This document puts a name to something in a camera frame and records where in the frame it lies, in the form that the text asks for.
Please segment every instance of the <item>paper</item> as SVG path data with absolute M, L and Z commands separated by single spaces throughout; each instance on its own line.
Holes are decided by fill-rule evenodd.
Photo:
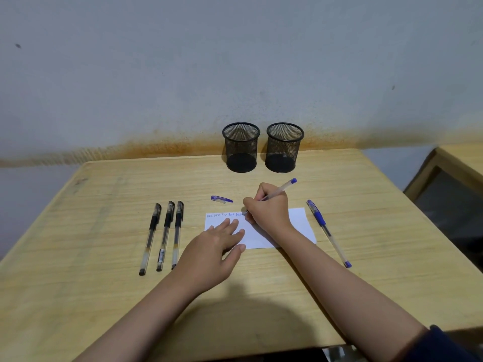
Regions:
M 305 215 L 304 208 L 290 208 L 288 216 L 293 227 L 300 233 L 307 237 L 312 243 L 316 243 L 315 235 L 310 227 L 309 220 Z M 207 213 L 205 219 L 205 230 L 210 226 L 220 225 L 224 219 L 229 218 L 230 221 L 238 220 L 238 227 L 235 232 L 240 229 L 245 230 L 245 236 L 240 244 L 245 244 L 247 249 L 262 249 L 262 248 L 277 248 L 275 241 L 258 225 L 251 225 L 245 220 L 245 216 L 241 212 L 221 212 L 221 213 Z

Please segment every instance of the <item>sleeve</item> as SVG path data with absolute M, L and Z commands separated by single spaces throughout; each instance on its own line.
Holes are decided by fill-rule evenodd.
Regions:
M 468 351 L 453 342 L 436 325 L 407 353 L 403 362 L 478 362 Z

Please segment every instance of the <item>wooden desk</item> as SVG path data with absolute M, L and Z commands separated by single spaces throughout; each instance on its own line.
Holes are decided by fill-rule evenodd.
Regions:
M 164 218 L 168 200 L 184 201 L 183 249 L 203 230 L 206 212 L 239 210 L 259 182 L 294 176 L 289 205 L 306 208 L 323 250 L 339 260 L 305 205 L 309 198 L 354 273 L 426 325 L 483 326 L 483 275 L 358 150 L 300 152 L 289 174 L 269 171 L 260 159 L 254 171 L 233 173 L 220 156 L 105 161 L 84 164 L 2 261 L 0 359 L 74 358 L 166 275 L 155 271 L 160 232 L 146 276 L 138 275 L 155 202 Z M 212 194 L 235 203 L 213 202 Z M 190 305 L 152 360 L 342 343 L 282 254 L 256 249 Z
M 441 170 L 483 197 L 483 142 L 437 147 L 425 160 L 404 194 L 415 202 Z

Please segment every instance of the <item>black mesh pen holder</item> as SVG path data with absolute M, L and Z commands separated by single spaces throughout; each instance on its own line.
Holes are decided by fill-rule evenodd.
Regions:
M 295 169 L 302 128 L 292 123 L 274 123 L 268 126 L 267 156 L 265 166 L 275 173 L 288 173 Z
M 226 166 L 236 173 L 247 173 L 257 166 L 259 128 L 251 123 L 236 122 L 223 128 Z

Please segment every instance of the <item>person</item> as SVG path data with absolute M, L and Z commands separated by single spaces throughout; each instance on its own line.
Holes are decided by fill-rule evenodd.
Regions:
M 345 337 L 371 361 L 477 361 L 438 327 L 427 329 L 399 305 L 344 268 L 299 233 L 288 217 L 285 192 L 260 201 L 277 187 L 261 183 L 244 199 L 247 220 L 257 223 L 293 265 Z M 171 323 L 200 294 L 226 280 L 245 250 L 245 231 L 225 219 L 196 236 L 178 265 L 136 306 L 76 359 L 142 361 Z M 231 249 L 225 259 L 224 251 Z

